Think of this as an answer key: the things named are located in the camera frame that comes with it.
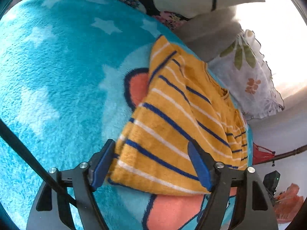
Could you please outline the yellow striped knit sweater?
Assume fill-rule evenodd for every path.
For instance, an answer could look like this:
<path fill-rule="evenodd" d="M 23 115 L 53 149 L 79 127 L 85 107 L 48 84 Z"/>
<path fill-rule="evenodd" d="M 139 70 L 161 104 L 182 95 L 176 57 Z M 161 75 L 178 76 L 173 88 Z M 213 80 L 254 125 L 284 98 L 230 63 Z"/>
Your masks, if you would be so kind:
<path fill-rule="evenodd" d="M 188 156 L 191 140 L 229 168 L 248 165 L 246 123 L 229 91 L 203 61 L 160 36 L 151 50 L 148 93 L 117 140 L 109 177 L 151 194 L 204 194 Z"/>

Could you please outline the black device with green light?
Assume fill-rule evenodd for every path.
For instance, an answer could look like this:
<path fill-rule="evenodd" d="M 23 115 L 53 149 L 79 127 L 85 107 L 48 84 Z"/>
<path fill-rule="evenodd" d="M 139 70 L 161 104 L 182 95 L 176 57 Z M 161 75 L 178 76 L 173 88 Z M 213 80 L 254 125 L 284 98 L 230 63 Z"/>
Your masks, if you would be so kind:
<path fill-rule="evenodd" d="M 273 198 L 279 183 L 281 174 L 276 170 L 264 176 L 263 185 L 267 190 L 270 198 Z"/>

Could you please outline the red cloth item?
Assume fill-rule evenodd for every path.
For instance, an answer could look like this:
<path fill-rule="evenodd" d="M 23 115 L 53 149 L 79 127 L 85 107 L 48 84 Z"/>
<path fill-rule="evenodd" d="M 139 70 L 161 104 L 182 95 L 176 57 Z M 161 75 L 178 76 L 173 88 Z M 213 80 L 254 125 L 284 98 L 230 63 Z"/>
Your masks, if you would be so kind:
<path fill-rule="evenodd" d="M 265 147 L 253 143 L 253 165 L 257 165 L 264 161 L 271 160 L 273 157 L 275 157 L 275 151 L 271 151 Z"/>

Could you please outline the white leaf print pillow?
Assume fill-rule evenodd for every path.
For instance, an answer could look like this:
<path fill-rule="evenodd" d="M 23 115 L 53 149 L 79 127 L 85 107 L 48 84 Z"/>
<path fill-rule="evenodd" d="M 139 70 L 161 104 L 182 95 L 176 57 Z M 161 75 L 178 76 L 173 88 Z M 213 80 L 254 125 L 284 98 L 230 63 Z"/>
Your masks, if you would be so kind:
<path fill-rule="evenodd" d="M 208 63 L 248 121 L 284 110 L 283 98 L 274 87 L 271 69 L 260 49 L 254 32 L 245 30 Z"/>

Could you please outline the teal cartoon fleece blanket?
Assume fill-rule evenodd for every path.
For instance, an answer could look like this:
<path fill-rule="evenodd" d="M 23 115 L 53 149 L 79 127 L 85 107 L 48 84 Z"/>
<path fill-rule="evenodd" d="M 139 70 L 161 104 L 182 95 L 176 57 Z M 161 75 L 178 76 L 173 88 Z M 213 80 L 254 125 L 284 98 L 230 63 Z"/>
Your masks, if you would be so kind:
<path fill-rule="evenodd" d="M 110 21 L 107 34 L 92 26 Z M 117 140 L 129 120 L 128 89 L 147 85 L 155 19 L 117 0 L 23 0 L 1 19 L 1 118 L 48 170 L 74 168 Z M 42 179 L 1 139 L 1 203 L 19 229 Z M 194 229 L 209 196 L 152 195 L 108 181 L 95 199 L 110 229 Z"/>

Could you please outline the dark wooden rail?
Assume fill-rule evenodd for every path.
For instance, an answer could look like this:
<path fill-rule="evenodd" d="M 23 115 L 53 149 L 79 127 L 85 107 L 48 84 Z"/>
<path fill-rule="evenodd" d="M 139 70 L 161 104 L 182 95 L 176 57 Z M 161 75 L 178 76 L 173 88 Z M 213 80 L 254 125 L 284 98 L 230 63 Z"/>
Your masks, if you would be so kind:
<path fill-rule="evenodd" d="M 285 152 L 285 153 L 278 154 L 278 155 L 275 154 L 275 157 L 273 157 L 271 160 L 264 161 L 264 162 L 262 162 L 260 164 L 272 163 L 272 166 L 274 166 L 275 165 L 275 161 L 277 161 L 277 160 L 285 159 L 285 158 L 290 157 L 290 156 L 295 156 L 295 155 L 301 154 L 301 153 L 303 153 L 305 151 L 306 151 L 306 145 L 304 145 L 302 147 L 299 147 L 297 149 L 294 149 L 292 151 L 289 151 L 289 152 Z"/>

